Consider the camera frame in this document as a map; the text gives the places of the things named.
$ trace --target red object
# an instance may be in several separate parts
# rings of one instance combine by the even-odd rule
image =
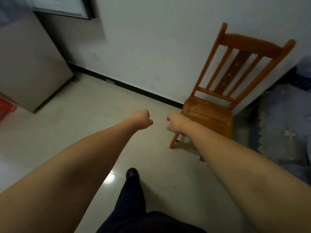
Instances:
[[[0,122],[9,114],[16,110],[16,105],[0,98]]]

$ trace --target chair backrest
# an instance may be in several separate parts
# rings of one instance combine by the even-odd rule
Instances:
[[[227,23],[222,24],[218,37],[204,65],[200,77],[196,82],[196,85],[191,93],[191,96],[194,96],[196,91],[212,95],[214,97],[231,102],[231,104],[229,105],[229,109],[232,110],[288,55],[288,53],[295,46],[296,41],[291,39],[283,47],[280,47],[274,43],[265,40],[251,38],[235,33],[226,33],[227,27],[228,27]],[[202,81],[206,73],[206,70],[209,64],[211,63],[219,45],[227,46],[228,49],[224,54],[222,60],[220,61],[218,67],[216,68],[214,74],[212,75],[212,78],[208,82],[206,88],[199,87],[200,82]],[[229,58],[233,49],[238,49],[239,50],[238,54],[233,59],[232,63],[225,72],[224,76],[221,78],[220,82],[216,85],[214,91],[211,91],[210,90],[211,85],[215,81],[216,77],[218,76],[220,70],[224,66],[227,59]],[[238,72],[240,71],[242,66],[246,63],[251,54],[256,54],[257,57],[244,71],[242,76],[231,88],[228,94],[223,95],[223,92],[230,85],[232,80],[238,74]],[[239,87],[239,85],[241,85],[241,83],[244,81],[247,75],[254,69],[257,63],[264,56],[271,58],[270,62],[257,74],[257,76],[251,81],[251,83],[236,98],[232,98],[231,95],[235,92],[235,90]]]

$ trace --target whiteboard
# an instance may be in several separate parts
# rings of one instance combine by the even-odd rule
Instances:
[[[90,7],[86,0],[25,0],[34,10],[82,19],[91,19]]]

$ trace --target chair seat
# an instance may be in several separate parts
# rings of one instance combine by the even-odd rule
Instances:
[[[233,114],[227,107],[190,96],[185,101],[181,114],[214,132],[231,138]]]

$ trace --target black baseboard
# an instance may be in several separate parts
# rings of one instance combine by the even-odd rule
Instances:
[[[147,96],[147,97],[150,97],[152,99],[155,99],[157,101],[161,101],[165,104],[168,104],[168,105],[172,105],[176,108],[179,108],[179,109],[182,109],[183,108],[183,104],[182,103],[178,103],[176,101],[173,101],[173,100],[170,100],[168,98],[165,98],[165,97],[162,97],[162,96],[159,96],[157,94],[154,94],[154,93],[151,93],[151,92],[148,92],[148,91],[145,91],[143,89],[140,89],[140,88],[137,88],[137,87],[134,87],[134,86],[131,86],[131,85],[128,85],[126,83],[123,83],[123,82],[120,82],[118,80],[115,80],[115,79],[112,79],[112,78],[109,78],[107,76],[104,76],[102,74],[99,74],[99,73],[96,73],[94,71],[91,71],[91,70],[87,70],[83,67],[80,67],[80,66],[77,66],[77,65],[74,65],[72,63],[68,63],[68,66],[71,68],[72,71],[78,71],[78,72],[81,72],[81,73],[84,73],[84,74],[88,74],[90,76],[93,76],[95,78],[99,78],[101,80],[109,80],[111,82],[114,82],[115,85],[119,86],[119,87],[123,87],[125,89],[128,89],[128,90],[131,90],[133,92],[136,92],[136,93],[139,93],[139,94],[142,94],[144,96]]]

